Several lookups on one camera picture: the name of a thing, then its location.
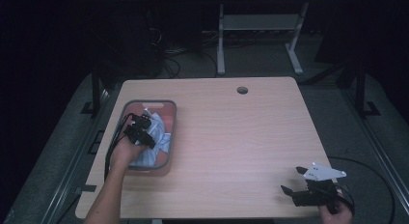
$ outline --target white cloth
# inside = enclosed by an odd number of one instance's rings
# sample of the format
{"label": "white cloth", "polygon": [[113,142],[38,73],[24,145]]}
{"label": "white cloth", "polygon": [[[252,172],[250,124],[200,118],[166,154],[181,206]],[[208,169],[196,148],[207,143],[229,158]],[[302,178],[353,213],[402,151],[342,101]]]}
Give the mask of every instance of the white cloth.
{"label": "white cloth", "polygon": [[153,138],[156,143],[153,149],[146,149],[139,154],[135,161],[130,163],[130,166],[137,167],[152,167],[156,162],[156,157],[159,151],[169,152],[171,143],[171,134],[165,133],[165,124],[157,113],[151,115],[151,125],[147,133]]}

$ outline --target forearm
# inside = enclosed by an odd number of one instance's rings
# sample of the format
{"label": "forearm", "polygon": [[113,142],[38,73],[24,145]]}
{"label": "forearm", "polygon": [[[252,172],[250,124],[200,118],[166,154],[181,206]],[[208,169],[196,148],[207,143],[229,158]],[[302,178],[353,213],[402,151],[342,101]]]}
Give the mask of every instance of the forearm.
{"label": "forearm", "polygon": [[119,223],[123,189],[122,167],[111,168],[104,186],[87,214],[85,223]]}

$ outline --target plastic container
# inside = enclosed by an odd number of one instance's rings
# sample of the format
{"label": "plastic container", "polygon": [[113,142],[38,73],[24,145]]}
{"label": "plastic container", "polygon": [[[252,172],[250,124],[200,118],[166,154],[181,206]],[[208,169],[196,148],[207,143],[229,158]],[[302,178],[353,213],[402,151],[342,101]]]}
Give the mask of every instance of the plastic container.
{"label": "plastic container", "polygon": [[171,133],[169,151],[159,151],[155,164],[151,167],[129,166],[126,174],[128,176],[156,176],[163,177],[171,170],[171,155],[173,151],[173,140],[175,138],[175,126],[177,120],[177,105],[171,100],[132,100],[128,102],[121,114],[121,119],[129,113],[142,115],[145,108],[150,113],[157,113],[165,124],[165,132]]}

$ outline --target round hole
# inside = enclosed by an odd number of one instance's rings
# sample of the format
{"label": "round hole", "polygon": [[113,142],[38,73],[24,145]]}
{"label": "round hole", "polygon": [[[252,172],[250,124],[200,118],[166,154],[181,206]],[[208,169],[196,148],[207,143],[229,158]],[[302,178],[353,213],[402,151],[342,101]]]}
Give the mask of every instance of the round hole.
{"label": "round hole", "polygon": [[246,95],[249,92],[249,89],[247,89],[247,87],[238,87],[237,92],[240,95]]}

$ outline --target table top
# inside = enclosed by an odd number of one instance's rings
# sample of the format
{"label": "table top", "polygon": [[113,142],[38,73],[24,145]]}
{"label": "table top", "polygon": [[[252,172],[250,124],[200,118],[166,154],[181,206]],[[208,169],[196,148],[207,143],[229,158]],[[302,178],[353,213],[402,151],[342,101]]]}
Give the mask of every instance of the table top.
{"label": "table top", "polygon": [[[246,87],[241,95],[238,87]],[[318,215],[296,208],[280,185],[305,190],[296,166],[330,165],[290,77],[126,81],[76,215],[85,218],[103,185],[104,160],[123,107],[134,99],[177,105],[172,167],[164,177],[127,176],[122,218],[272,218]]]}

